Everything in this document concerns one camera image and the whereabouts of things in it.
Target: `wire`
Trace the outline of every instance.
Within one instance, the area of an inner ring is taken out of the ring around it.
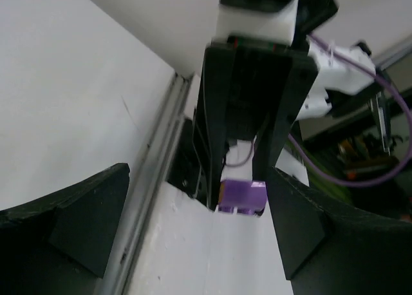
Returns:
[[[248,153],[247,157],[242,162],[238,162],[238,163],[235,163],[235,164],[226,164],[226,166],[227,167],[241,167],[241,166],[244,166],[250,160],[250,158],[252,157],[253,149],[254,149],[254,142],[252,141],[250,143],[249,153]]]
[[[320,38],[314,36],[314,35],[309,35],[309,38],[317,44],[320,48],[322,48],[324,51],[331,53],[331,48],[328,43],[322,41]],[[405,113],[407,124],[409,126],[409,139],[412,139],[412,115],[409,110],[409,107],[405,103],[404,99],[402,96],[399,94],[399,92],[390,84],[386,79],[381,77],[380,75],[375,74],[374,71],[371,71],[364,66],[360,65],[359,63],[351,60],[350,58],[347,58],[343,55],[341,55],[339,52],[333,52],[333,56],[341,61],[345,62],[347,65],[353,66],[356,69],[363,71],[365,74],[369,75],[370,77],[374,78],[375,81],[380,84],[383,88],[387,89],[389,93],[392,95],[393,99],[398,103],[402,111]],[[376,186],[378,184],[381,184],[385,181],[388,181],[392,179],[394,176],[399,174],[399,172],[406,166],[406,164],[409,162],[409,159],[412,157],[412,142],[409,141],[409,146],[407,148],[407,153],[406,156],[402,159],[402,161],[399,162],[398,165],[396,165],[389,173],[386,173],[385,175],[382,175],[378,178],[374,178],[371,180],[367,181],[362,181],[362,182],[351,182],[351,181],[346,181],[346,180],[341,180],[338,178],[335,178],[333,176],[330,176],[324,172],[322,172],[306,155],[304,150],[300,147],[299,143],[289,134],[288,136],[289,141],[295,146],[296,150],[300,153],[302,156],[302,159],[317,173],[319,176],[323,177],[327,181],[330,181],[334,184],[340,185],[340,186],[346,186],[346,187],[358,187],[358,188],[363,188],[363,187],[371,187],[371,186]]]

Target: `aluminum rail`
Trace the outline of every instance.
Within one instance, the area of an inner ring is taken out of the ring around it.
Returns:
[[[385,70],[412,53],[412,34],[400,41],[382,54],[373,57],[375,66]]]
[[[150,215],[150,204],[167,171],[173,144],[182,128],[182,113],[191,81],[175,75],[171,81],[153,132],[140,154],[137,174],[131,174],[131,183],[115,241],[103,280],[97,283],[96,295],[121,295],[127,283],[133,262],[139,253],[139,240],[144,236],[145,221]]]

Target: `white wall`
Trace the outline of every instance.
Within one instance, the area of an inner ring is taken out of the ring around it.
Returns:
[[[89,0],[0,0],[0,210],[133,172],[173,73]]]
[[[192,117],[198,77],[185,114]],[[242,142],[228,161],[247,156]],[[285,150],[277,167],[308,184],[305,167]],[[222,178],[251,179],[252,163],[225,169]],[[261,218],[212,213],[167,183],[160,187],[129,295],[292,295],[277,246],[270,208]]]
[[[219,0],[92,0],[180,73],[200,73],[214,36]],[[412,33],[411,0],[338,0],[339,13],[319,35],[349,46],[359,39],[375,55]]]

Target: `purple block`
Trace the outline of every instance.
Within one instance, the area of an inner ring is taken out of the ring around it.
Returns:
[[[221,183],[219,206],[260,211],[267,201],[266,184],[256,181],[225,180]]]
[[[234,213],[234,207],[219,206],[219,211],[221,213]]]
[[[239,209],[238,208],[238,214],[245,214],[247,216],[253,216],[255,214],[255,210],[251,209]]]

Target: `black plastic part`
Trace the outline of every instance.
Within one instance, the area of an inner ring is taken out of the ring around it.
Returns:
[[[255,212],[255,215],[257,215],[257,216],[262,216],[264,212],[265,212],[265,208],[263,208],[263,209],[260,210],[260,211],[256,211],[256,212]]]
[[[128,186],[129,167],[116,164],[0,211],[0,294],[92,295],[107,265]],[[68,254],[48,242],[51,234],[67,238],[65,246],[73,244]],[[78,258],[71,250],[87,255]]]
[[[299,0],[294,42],[305,39],[309,33],[331,19],[338,9],[336,0]]]
[[[283,10],[292,0],[220,0],[220,4],[249,10],[251,12],[277,13]]]
[[[376,74],[382,76],[388,82],[392,82],[389,75],[385,71],[380,70],[380,68],[376,69]],[[370,99],[376,96],[378,92],[383,90],[384,88],[377,82],[373,82],[356,95],[347,95],[335,90],[326,90],[328,92],[329,102],[332,104],[332,109],[328,115],[331,115],[333,118],[349,115],[363,107]]]
[[[48,242],[103,278],[128,187],[128,176],[106,180],[75,202],[56,208]]]
[[[262,40],[246,35],[232,34],[227,38],[227,43],[233,45],[233,47],[238,47],[240,45],[242,47],[261,48],[269,51],[276,50],[277,52],[288,50],[296,50],[306,54],[309,52],[309,42],[306,39],[301,39],[298,41],[294,40],[291,45],[284,45],[270,40]]]
[[[316,63],[306,52],[217,43],[206,49],[193,144],[205,174],[210,210],[218,204],[227,140],[252,140],[266,130],[270,139],[273,135],[277,151],[272,148],[271,156],[265,155],[267,144],[257,143],[253,160],[254,179],[264,181],[256,172],[269,161],[275,165],[316,76]]]
[[[307,254],[290,278],[294,295],[412,293],[411,223],[357,209],[272,171],[268,201],[285,272]]]
[[[167,182],[206,206],[206,184],[193,146],[193,123],[185,118]]]
[[[194,116],[193,144],[206,178],[207,207],[213,211],[218,204],[226,154],[225,114],[235,54],[233,47],[227,44],[212,43],[206,48]]]
[[[359,41],[354,46],[359,47],[364,53],[368,55],[368,57],[372,55],[371,48],[369,48],[368,44],[366,44],[366,41]]]
[[[296,179],[270,168],[266,184],[268,202],[287,280],[320,248],[332,232],[322,209],[286,185]]]

